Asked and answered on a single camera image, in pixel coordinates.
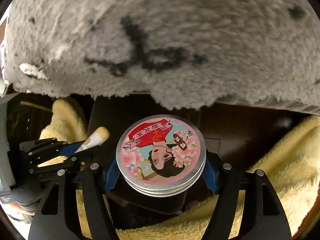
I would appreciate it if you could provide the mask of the person's left hand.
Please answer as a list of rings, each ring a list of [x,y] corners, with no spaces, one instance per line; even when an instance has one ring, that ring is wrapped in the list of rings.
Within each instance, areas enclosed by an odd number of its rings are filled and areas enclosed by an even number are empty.
[[[35,215],[34,212],[25,211],[17,203],[2,204],[4,212],[13,220],[24,221],[25,223],[30,223],[29,220]]]

